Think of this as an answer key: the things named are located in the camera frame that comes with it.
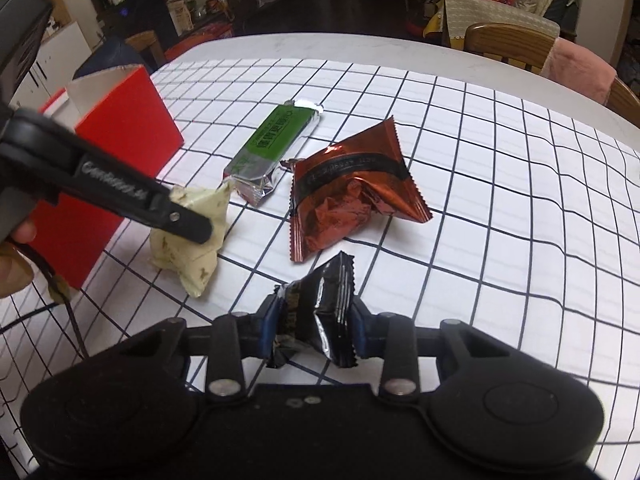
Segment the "person's left hand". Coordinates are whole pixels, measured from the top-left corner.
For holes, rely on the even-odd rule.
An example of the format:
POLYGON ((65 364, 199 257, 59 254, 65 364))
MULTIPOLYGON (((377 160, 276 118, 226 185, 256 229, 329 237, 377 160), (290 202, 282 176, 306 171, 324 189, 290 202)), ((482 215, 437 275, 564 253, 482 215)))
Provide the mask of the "person's left hand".
POLYGON ((17 244, 28 244, 36 236, 34 222, 27 218, 1 243, 0 298, 6 298, 23 290, 33 279, 30 264, 17 251, 17 244))

